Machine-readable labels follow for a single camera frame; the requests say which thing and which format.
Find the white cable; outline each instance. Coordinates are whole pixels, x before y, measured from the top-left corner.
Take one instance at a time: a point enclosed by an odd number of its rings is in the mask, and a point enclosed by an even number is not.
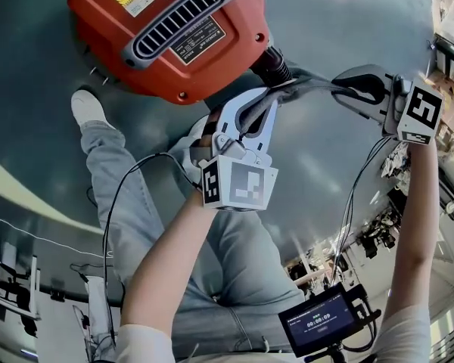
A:
[[[75,251],[76,253],[79,253],[79,254],[85,254],[85,255],[87,255],[87,256],[94,256],[94,257],[98,257],[98,258],[103,258],[103,256],[100,256],[100,255],[98,255],[98,254],[88,253],[88,252],[86,252],[86,251],[80,251],[80,250],[78,250],[78,249],[74,249],[74,248],[71,247],[71,246],[67,246],[67,245],[64,245],[64,244],[59,244],[58,242],[54,242],[53,240],[50,240],[50,239],[47,239],[47,238],[37,237],[36,235],[29,233],[28,231],[25,231],[25,230],[23,230],[23,229],[21,229],[21,228],[15,227],[15,226],[12,225],[10,222],[7,222],[7,221],[4,220],[4,219],[0,219],[0,222],[3,222],[3,223],[5,223],[6,225],[9,225],[10,227],[12,227],[13,229],[15,229],[15,230],[17,230],[17,231],[20,231],[20,232],[23,232],[24,234],[30,235],[30,237],[34,237],[35,239],[44,240],[45,242],[50,242],[51,244],[58,245],[58,246],[60,246],[60,247],[65,247],[66,249]]]

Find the small monitor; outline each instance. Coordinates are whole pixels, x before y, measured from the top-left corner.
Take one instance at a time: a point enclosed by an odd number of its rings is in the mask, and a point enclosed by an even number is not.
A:
[[[279,318],[298,358],[338,343],[363,328],[341,284],[280,313]]]

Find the vacuum vent grille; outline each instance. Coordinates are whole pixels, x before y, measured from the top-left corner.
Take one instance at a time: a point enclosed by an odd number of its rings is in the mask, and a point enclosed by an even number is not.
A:
[[[223,0],[184,0],[155,20],[135,42],[133,51],[140,59],[152,59],[183,35],[193,24],[215,11]]]

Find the display screen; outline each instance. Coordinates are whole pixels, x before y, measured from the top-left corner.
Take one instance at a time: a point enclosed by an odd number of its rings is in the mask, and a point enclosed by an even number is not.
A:
[[[355,322],[341,293],[287,321],[297,346],[312,343]]]

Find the warning label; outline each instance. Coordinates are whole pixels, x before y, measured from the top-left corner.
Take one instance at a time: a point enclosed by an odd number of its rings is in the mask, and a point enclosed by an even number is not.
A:
[[[171,50],[184,64],[190,64],[224,36],[223,29],[209,16],[197,23],[179,41],[174,43]]]

